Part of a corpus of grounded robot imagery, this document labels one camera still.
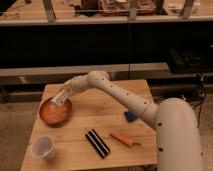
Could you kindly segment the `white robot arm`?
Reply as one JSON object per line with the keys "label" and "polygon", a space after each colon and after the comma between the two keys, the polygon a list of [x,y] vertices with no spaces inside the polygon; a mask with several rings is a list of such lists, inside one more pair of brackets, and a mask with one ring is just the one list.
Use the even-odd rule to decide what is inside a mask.
{"label": "white robot arm", "polygon": [[168,98],[157,105],[114,84],[105,71],[75,76],[64,88],[71,94],[90,88],[102,90],[154,129],[158,171],[204,171],[196,115],[186,101]]}

